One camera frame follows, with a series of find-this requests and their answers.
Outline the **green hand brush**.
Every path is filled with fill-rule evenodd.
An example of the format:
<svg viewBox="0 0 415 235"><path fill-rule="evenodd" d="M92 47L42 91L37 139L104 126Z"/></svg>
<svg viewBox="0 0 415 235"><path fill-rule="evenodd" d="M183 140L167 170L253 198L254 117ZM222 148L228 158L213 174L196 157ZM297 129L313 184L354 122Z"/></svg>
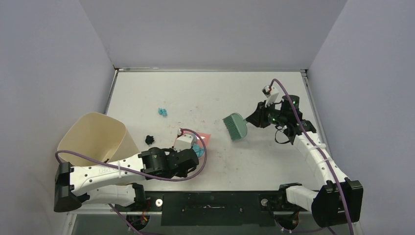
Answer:
<svg viewBox="0 0 415 235"><path fill-rule="evenodd" d="M247 122L239 113L232 113L222 119L232 141L238 141L247 136Z"/></svg>

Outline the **teal paper scrap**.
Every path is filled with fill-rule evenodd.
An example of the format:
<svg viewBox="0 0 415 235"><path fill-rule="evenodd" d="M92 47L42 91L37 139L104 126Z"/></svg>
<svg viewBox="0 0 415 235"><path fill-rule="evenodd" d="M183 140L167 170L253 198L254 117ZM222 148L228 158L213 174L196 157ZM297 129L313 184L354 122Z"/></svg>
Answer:
<svg viewBox="0 0 415 235"><path fill-rule="evenodd" d="M192 145L192 149L196 153L198 158L201 158L205 154L205 149L203 148L203 146L200 146L197 143L194 143Z"/></svg>
<svg viewBox="0 0 415 235"><path fill-rule="evenodd" d="M168 115L167 110L164 109L164 108L158 108L158 114L163 116L163 117L166 117Z"/></svg>

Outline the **black paper scrap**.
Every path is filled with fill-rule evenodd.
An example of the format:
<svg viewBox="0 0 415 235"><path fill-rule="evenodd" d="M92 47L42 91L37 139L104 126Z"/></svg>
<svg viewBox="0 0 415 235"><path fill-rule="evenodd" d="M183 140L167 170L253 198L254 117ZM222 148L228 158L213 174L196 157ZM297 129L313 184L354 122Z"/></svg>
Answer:
<svg viewBox="0 0 415 235"><path fill-rule="evenodd" d="M154 142L155 142L155 139L154 139L154 137L153 137L153 136L151 136L151 135L147 135L147 136L146 136L146 138L145 138L145 143L146 143L147 145L152 145Z"/></svg>

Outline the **pink plastic dustpan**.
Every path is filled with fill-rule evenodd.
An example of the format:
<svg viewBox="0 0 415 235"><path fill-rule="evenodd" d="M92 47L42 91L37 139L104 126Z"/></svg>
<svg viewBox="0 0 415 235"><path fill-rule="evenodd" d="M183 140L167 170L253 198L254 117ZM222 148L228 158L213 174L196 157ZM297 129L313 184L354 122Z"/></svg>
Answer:
<svg viewBox="0 0 415 235"><path fill-rule="evenodd" d="M205 143L205 146L208 147L211 134L201 133L201 132L197 132L197 134L198 135L195 135L196 143L199 146L203 146L202 142L204 142Z"/></svg>

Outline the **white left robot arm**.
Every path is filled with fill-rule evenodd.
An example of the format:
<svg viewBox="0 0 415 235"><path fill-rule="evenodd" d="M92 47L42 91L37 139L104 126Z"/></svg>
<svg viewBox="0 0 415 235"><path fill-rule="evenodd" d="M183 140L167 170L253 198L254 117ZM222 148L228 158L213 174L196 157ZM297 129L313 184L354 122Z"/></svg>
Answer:
<svg viewBox="0 0 415 235"><path fill-rule="evenodd" d="M145 207L139 181L182 181L196 169L199 158L193 149L179 152L152 147L126 159L92 166L59 162L55 175L55 212L70 212L86 204L116 204L140 211Z"/></svg>

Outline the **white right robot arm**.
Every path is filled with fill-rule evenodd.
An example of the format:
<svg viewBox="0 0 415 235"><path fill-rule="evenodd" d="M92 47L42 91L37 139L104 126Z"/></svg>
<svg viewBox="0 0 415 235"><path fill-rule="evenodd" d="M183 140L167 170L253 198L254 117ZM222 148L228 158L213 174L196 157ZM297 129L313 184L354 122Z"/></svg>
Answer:
<svg viewBox="0 0 415 235"><path fill-rule="evenodd" d="M363 186L351 180L330 157L311 121L303 119L299 111L299 97L284 96L281 107L257 104L255 111L246 119L258 128L270 125L283 128L288 142L302 155L315 177L319 190L308 189L301 183L280 185L277 205L289 210L296 205L312 213L320 227L355 223L360 220Z"/></svg>

